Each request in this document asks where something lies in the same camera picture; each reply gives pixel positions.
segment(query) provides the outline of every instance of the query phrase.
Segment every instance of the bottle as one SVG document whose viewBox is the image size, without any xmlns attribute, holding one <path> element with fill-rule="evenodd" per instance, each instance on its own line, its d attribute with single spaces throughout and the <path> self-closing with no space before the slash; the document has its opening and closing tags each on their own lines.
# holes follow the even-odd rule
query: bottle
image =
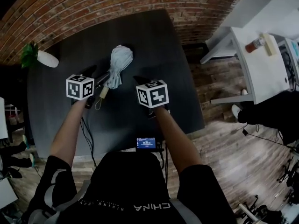
<svg viewBox="0 0 299 224">
<path fill-rule="evenodd" d="M 249 43 L 245 46 L 245 49 L 248 53 L 253 52 L 254 50 L 258 49 L 259 47 L 265 44 L 265 40 L 261 37 L 256 38 L 253 42 Z"/>
</svg>

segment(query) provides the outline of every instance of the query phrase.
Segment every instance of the person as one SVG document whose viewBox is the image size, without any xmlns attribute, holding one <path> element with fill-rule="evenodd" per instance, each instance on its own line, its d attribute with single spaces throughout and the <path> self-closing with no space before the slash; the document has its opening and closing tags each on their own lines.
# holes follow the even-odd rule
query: person
<svg viewBox="0 0 299 224">
<path fill-rule="evenodd" d="M 25 223 L 236 223 L 212 169 L 163 107 L 154 112 L 178 171 L 178 199 L 169 198 L 150 152 L 107 153 L 77 194 L 71 167 L 84 107 L 77 101 L 56 134 Z"/>
<path fill-rule="evenodd" d="M 10 168 L 12 166 L 20 168 L 34 167 L 35 157 L 33 154 L 29 154 L 29 158 L 18 159 L 12 157 L 12 155 L 23 152 L 25 149 L 29 149 L 29 144 L 25 135 L 23 135 L 23 142 L 19 145 L 0 148 L 0 179 L 6 176 L 11 178 L 21 178 L 20 173 L 15 169 Z"/>
<path fill-rule="evenodd" d="M 232 105 L 233 115 L 238 122 L 249 125 L 263 125 L 277 129 L 284 145 L 299 139 L 296 121 L 299 119 L 299 91 L 283 91 L 257 105 L 242 102 L 243 109 Z"/>
</svg>

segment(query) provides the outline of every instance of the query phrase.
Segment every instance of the green plant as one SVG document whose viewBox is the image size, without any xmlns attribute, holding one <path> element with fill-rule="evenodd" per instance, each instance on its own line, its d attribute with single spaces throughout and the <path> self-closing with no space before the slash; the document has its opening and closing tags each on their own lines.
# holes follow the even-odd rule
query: green plant
<svg viewBox="0 0 299 224">
<path fill-rule="evenodd" d="M 38 54 L 37 43 L 31 42 L 27 43 L 23 48 L 23 53 L 21 55 L 22 68 L 29 67 L 36 63 Z"/>
</svg>

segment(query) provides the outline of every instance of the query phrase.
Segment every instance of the white cube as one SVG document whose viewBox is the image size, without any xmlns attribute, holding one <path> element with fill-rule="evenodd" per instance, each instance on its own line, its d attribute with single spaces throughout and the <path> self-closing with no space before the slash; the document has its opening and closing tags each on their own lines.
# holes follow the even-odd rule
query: white cube
<svg viewBox="0 0 299 224">
<path fill-rule="evenodd" d="M 66 96 L 78 100 L 93 95 L 94 79 L 78 75 L 71 75 L 66 79 Z"/>
<path fill-rule="evenodd" d="M 169 103 L 167 84 L 163 80 L 139 85 L 136 90 L 139 103 L 148 108 Z"/>
</svg>

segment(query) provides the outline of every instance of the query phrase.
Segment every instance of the white desk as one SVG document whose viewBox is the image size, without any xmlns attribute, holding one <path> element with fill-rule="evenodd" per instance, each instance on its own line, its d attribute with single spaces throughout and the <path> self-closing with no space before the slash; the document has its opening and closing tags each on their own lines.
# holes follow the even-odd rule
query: white desk
<svg viewBox="0 0 299 224">
<path fill-rule="evenodd" d="M 254 31 L 231 28 L 230 33 L 200 60 L 201 64 L 206 63 L 221 49 L 232 43 L 244 73 L 248 95 L 212 99 L 212 104 L 242 101 L 253 101 L 254 104 L 259 104 L 290 88 L 284 61 L 273 36 L 271 39 L 277 50 L 276 55 L 268 56 L 265 47 L 260 47 L 252 53 L 246 51 L 245 46 L 259 35 Z"/>
<path fill-rule="evenodd" d="M 4 99 L 0 97 L 0 139 L 8 137 L 6 119 L 5 119 L 5 108 Z"/>
<path fill-rule="evenodd" d="M 280 42 L 278 44 L 278 46 L 279 47 L 285 46 L 285 48 L 286 48 L 285 51 L 290 56 L 290 60 L 291 60 L 292 67 L 294 69 L 296 81 L 298 83 L 299 82 L 299 67 L 298 67 L 298 63 L 299 63 L 299 46 L 298 46 L 298 43 L 296 41 L 293 41 L 293 40 L 289 39 L 289 38 L 285 38 L 282 42 Z"/>
<path fill-rule="evenodd" d="M 18 200 L 7 178 L 0 182 L 0 209 Z"/>
</svg>

